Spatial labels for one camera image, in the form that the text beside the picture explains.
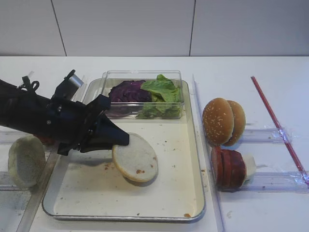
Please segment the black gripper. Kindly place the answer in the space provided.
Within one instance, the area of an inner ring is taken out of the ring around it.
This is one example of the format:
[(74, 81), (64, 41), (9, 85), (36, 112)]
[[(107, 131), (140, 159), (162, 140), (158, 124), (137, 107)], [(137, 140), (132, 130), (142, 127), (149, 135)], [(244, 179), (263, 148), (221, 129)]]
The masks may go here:
[(66, 102), (58, 106), (61, 110), (48, 119), (47, 125), (47, 137), (59, 142), (58, 154), (66, 156), (76, 148), (86, 153), (129, 145), (129, 134), (102, 115), (111, 108), (109, 97), (99, 94), (87, 105)]

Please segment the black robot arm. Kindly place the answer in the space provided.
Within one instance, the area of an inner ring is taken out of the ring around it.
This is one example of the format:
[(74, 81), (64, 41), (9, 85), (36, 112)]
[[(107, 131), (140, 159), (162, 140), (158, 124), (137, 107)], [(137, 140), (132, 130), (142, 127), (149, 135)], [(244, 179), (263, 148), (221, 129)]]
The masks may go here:
[(129, 144), (129, 134), (104, 114), (111, 106), (108, 97), (73, 102), (79, 85), (64, 80), (49, 99), (36, 93), (37, 81), (23, 81), (19, 87), (0, 82), (1, 126), (58, 141), (57, 152), (64, 156), (72, 149), (85, 153)]

